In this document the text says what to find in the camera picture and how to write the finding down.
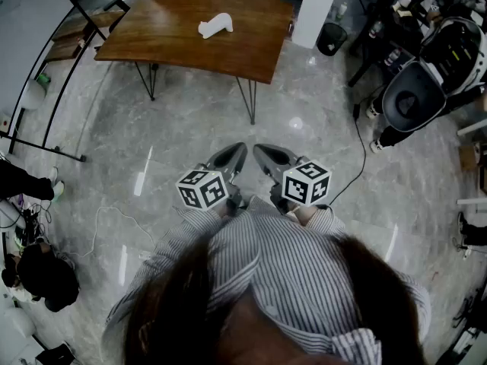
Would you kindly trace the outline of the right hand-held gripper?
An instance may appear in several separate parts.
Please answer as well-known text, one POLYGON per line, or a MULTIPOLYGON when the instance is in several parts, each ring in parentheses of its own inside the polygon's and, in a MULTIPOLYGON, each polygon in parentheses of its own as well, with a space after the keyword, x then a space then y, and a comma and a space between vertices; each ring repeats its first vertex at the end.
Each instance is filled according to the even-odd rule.
MULTIPOLYGON (((255 144, 253 156, 259 168, 273 180, 280 180, 279 164, 296 164, 300 157, 292 151, 273 144, 255 144)), ((288 205, 316 205, 328 194, 332 171, 316 160, 302 162, 285 170, 281 180, 271 189, 271 202, 281 212, 288 205)))

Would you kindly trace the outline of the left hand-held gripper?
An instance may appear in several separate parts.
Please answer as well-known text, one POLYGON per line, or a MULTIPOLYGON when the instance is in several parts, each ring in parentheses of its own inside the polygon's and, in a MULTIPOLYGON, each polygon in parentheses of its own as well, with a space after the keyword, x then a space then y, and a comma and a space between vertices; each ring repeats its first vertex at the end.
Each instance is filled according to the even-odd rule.
POLYGON ((186 208, 208 211, 226 204, 230 212, 243 206, 240 189, 233 184, 247 158, 247 145, 238 142, 212 155, 205 164, 187 170, 176 182, 186 208))

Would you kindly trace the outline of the white plastic object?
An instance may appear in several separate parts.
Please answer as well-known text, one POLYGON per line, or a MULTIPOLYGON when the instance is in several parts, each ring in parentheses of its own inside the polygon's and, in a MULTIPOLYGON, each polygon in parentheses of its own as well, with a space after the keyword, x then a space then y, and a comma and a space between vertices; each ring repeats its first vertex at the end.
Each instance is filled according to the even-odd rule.
POLYGON ((228 13, 220 13, 213 17, 210 21, 201 21, 198 26, 198 32, 203 39, 208 39, 222 30, 231 33, 234 31, 233 21, 228 13))

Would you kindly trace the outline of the person's right forearm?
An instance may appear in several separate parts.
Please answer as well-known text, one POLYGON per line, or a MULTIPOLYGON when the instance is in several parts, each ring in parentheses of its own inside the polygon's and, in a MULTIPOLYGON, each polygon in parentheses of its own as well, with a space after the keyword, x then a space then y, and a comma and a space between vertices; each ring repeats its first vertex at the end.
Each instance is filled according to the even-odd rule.
POLYGON ((336 216, 331 207, 319 208, 317 206, 303 206, 291 203, 291 213, 298 222, 324 236, 341 238, 347 235, 344 223, 336 216))

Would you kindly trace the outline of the person's left forearm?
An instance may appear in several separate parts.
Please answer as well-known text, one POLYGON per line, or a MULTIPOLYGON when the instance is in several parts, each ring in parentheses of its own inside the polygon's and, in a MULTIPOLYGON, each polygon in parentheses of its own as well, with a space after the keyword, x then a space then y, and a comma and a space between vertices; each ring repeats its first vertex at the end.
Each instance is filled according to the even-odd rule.
POLYGON ((208 211, 177 210, 183 221, 162 236, 154 249, 151 262, 156 273, 172 268, 184 252, 206 236, 218 231, 228 215, 224 203, 208 211))

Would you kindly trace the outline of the wooden table with metal legs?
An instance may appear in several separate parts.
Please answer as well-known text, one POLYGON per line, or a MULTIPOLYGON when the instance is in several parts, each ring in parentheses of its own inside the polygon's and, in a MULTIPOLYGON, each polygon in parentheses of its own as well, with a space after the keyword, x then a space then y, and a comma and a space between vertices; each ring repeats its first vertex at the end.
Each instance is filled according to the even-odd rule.
POLYGON ((280 0, 137 0, 100 47, 95 59, 197 68, 248 81, 243 95, 256 120, 256 86, 270 84, 288 35, 292 4, 280 0), (228 13, 234 31, 208 39, 201 21, 228 13))

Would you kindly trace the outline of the person's striped shirt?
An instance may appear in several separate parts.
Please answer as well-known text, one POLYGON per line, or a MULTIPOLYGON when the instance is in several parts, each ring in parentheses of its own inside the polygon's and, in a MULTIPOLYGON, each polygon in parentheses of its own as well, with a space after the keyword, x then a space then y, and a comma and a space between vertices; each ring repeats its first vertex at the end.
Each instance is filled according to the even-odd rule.
POLYGON ((101 350, 110 365, 426 365, 430 322, 427 290, 360 240, 252 197, 172 268, 142 263, 101 350))

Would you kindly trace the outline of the black mesh waste bin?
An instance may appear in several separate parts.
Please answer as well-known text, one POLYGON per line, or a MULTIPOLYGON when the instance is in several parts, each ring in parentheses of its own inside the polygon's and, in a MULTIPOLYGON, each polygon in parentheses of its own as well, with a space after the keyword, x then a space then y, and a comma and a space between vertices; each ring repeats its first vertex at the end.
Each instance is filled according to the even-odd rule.
POLYGON ((323 25, 317 39, 317 48, 325 56, 334 56, 347 38, 348 34, 342 27, 327 22, 323 25))

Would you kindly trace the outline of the black round seat chair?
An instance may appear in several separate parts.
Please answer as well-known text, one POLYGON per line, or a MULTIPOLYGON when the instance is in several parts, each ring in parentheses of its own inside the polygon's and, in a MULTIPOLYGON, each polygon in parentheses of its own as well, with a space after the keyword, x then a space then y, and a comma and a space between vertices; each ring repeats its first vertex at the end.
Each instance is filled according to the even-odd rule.
POLYGON ((412 60, 389 83, 382 99, 383 114, 400 132, 414 132, 433 120, 447 97, 432 71, 421 60, 412 60))

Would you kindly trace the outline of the black desk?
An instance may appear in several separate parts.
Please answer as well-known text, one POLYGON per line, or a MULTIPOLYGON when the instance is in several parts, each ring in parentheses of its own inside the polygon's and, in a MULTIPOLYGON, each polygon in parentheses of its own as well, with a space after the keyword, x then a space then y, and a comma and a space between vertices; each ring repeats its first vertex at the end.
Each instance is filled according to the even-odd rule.
POLYGON ((411 0, 408 8, 401 8, 391 0, 377 0, 369 5, 368 20, 349 48, 349 53, 362 52, 361 67, 348 82, 354 87, 373 66, 383 68, 384 60, 395 49, 407 56, 417 56, 419 44, 429 29, 427 11, 419 0, 411 0))

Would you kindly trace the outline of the black office chair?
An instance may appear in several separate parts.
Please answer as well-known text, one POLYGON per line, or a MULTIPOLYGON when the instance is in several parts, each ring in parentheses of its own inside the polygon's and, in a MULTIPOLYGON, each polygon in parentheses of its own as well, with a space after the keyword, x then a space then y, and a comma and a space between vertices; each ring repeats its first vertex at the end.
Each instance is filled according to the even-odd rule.
POLYGON ((108 18, 111 20, 108 27, 109 33, 112 33, 114 28, 129 10, 130 6, 125 0, 112 0, 103 7, 103 11, 107 13, 108 18))

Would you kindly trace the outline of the cardboard box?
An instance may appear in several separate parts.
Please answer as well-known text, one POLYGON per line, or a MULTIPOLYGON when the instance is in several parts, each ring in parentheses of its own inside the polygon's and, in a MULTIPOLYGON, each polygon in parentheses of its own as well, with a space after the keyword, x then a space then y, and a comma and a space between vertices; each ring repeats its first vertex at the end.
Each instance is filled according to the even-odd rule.
POLYGON ((476 170, 480 160, 480 149, 477 144, 460 146, 458 148, 458 154, 462 172, 476 170))

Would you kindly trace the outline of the wooden bench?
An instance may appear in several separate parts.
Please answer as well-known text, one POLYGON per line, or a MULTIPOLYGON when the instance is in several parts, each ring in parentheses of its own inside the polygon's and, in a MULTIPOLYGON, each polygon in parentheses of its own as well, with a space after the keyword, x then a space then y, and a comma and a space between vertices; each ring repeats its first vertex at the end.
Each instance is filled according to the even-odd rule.
MULTIPOLYGON (((123 11, 106 11, 92 15, 91 19, 99 28, 109 27, 123 14, 123 11)), ((76 58, 82 49, 80 41, 87 41, 94 32, 94 27, 84 17, 65 21, 51 39, 53 45, 44 61, 49 63, 76 58)))

